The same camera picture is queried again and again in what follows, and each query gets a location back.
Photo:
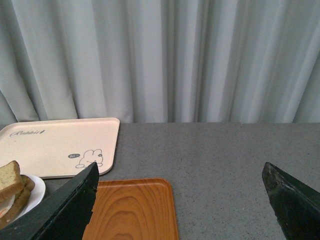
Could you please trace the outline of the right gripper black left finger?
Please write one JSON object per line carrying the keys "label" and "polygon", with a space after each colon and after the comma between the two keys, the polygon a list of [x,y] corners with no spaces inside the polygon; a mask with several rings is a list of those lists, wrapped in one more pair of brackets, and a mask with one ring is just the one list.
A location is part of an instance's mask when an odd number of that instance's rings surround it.
{"label": "right gripper black left finger", "polygon": [[0,231],[2,240],[81,240],[92,217],[99,181],[90,164],[28,213]]}

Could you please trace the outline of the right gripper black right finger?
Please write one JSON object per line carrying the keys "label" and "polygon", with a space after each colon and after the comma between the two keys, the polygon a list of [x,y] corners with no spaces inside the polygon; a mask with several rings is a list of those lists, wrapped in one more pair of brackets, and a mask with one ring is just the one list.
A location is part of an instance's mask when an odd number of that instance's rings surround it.
{"label": "right gripper black right finger", "polygon": [[320,193],[266,162],[262,180],[269,203],[287,240],[320,238]]}

